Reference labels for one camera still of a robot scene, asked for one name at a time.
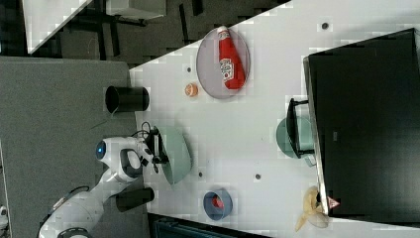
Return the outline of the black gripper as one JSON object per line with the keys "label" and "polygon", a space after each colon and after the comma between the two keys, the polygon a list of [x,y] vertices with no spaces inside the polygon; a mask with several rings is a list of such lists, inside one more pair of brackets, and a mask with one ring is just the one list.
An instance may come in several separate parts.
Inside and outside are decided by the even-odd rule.
{"label": "black gripper", "polygon": [[153,127],[146,139],[146,144],[152,152],[154,164],[167,164],[168,156],[164,150],[161,134],[157,127]]}

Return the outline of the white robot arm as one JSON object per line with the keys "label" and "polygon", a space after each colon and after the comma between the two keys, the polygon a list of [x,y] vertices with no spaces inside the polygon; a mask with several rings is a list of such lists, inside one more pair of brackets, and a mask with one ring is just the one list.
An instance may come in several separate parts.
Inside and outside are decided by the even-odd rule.
{"label": "white robot arm", "polygon": [[125,212],[155,198],[150,187],[134,188],[133,183],[148,164],[165,159],[161,135],[153,128],[143,137],[114,137],[100,141],[96,159],[107,166],[99,182],[90,190],[75,190],[61,198],[40,225],[37,238],[93,238],[91,231],[104,214],[104,204],[116,198]]}

